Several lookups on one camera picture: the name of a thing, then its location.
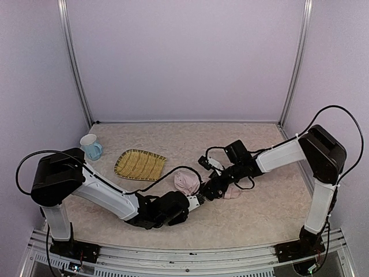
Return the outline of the pink and black umbrella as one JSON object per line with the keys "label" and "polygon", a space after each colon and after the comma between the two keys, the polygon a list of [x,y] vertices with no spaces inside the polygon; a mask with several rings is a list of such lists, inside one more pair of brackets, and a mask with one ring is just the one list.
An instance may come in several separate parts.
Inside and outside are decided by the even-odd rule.
{"label": "pink and black umbrella", "polygon": [[[186,196],[195,195],[199,191],[200,182],[197,175],[191,171],[179,170],[174,176],[175,188],[185,194]],[[242,191],[235,185],[230,185],[224,195],[223,199],[236,199],[240,197]]]}

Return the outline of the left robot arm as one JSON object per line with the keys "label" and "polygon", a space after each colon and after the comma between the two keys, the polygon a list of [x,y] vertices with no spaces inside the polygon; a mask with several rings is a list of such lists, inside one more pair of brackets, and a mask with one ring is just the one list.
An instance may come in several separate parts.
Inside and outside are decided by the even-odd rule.
{"label": "left robot arm", "polygon": [[[43,157],[37,164],[32,189],[27,192],[20,185],[20,170],[36,155]],[[55,242],[73,239],[73,225],[63,204],[70,195],[86,199],[125,223],[146,230],[183,223],[191,211],[205,202],[198,192],[188,196],[180,191],[170,191],[163,196],[146,195],[147,189],[128,192],[94,170],[79,148],[42,150],[27,155],[16,168],[15,182],[22,194],[39,205]]]}

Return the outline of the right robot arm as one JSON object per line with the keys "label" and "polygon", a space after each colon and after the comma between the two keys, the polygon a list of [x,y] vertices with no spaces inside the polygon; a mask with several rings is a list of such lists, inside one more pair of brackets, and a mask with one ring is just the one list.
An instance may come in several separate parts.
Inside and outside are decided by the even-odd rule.
{"label": "right robot arm", "polygon": [[346,169],[345,147],[314,121],[301,133],[268,148],[250,151],[241,140],[236,140],[222,149],[231,162],[227,168],[220,168],[210,161],[208,153],[198,160],[204,168],[213,170],[210,179],[200,184],[198,189],[198,193],[210,201],[223,197],[231,184],[238,185],[244,178],[253,181],[256,177],[294,163],[309,168],[312,199],[298,239],[300,247],[306,249],[318,243],[329,225],[341,180],[358,165],[364,152],[361,149],[355,163]]}

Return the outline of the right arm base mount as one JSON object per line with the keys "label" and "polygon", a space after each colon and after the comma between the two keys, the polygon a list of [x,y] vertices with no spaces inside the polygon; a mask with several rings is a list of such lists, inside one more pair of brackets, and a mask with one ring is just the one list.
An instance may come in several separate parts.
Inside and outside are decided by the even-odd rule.
{"label": "right arm base mount", "polygon": [[305,248],[299,241],[285,242],[274,246],[279,263],[293,261],[322,253],[326,250],[324,244],[319,242],[312,248]]}

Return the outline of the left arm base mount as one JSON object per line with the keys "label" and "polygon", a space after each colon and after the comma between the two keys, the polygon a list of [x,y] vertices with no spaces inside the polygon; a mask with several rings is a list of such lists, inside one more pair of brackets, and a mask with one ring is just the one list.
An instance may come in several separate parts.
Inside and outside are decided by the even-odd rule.
{"label": "left arm base mount", "polygon": [[50,252],[73,260],[95,264],[100,248],[100,245],[81,241],[55,241],[50,246]]}

